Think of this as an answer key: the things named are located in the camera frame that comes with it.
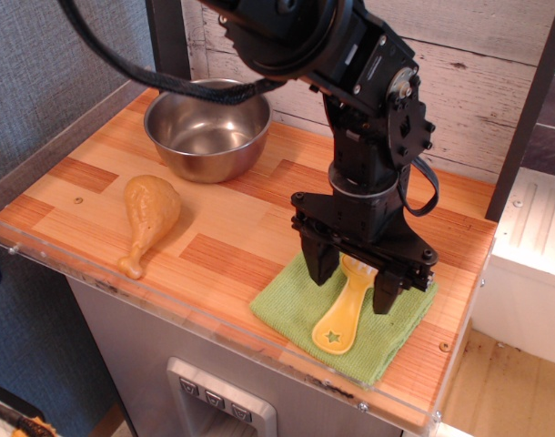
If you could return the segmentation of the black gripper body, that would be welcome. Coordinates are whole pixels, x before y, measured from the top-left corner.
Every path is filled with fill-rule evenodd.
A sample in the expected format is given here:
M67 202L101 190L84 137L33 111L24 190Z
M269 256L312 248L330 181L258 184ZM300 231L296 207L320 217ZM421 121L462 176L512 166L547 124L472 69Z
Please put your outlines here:
M425 291L434 280L438 253L407 223L397 191L372 197L297 192L292 228L300 238L329 242L377 273L391 270L404 276L404 290Z

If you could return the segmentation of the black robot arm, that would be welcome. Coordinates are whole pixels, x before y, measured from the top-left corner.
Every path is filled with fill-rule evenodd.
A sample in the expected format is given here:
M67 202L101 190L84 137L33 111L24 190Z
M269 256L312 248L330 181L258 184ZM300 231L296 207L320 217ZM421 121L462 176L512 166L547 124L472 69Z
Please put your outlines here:
M300 79L322 94L334 138L328 195L298 192L292 225L310 277L325 283L347 254L375 268L373 310L426 290L437 252L408 225L422 208L407 200L412 169L432 185L422 159L434 126L419 98L414 52L360 1L212 1L241 60L263 77Z

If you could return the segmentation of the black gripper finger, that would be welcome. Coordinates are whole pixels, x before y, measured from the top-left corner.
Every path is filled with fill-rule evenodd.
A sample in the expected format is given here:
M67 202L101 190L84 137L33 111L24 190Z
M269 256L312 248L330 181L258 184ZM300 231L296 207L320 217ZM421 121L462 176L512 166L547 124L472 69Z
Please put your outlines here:
M301 237L301 248L310 278L318 286L324 285L338 268L338 249L329 242L308 236Z
M404 289L404 276L391 270L380 271L374 279L373 310L388 314Z

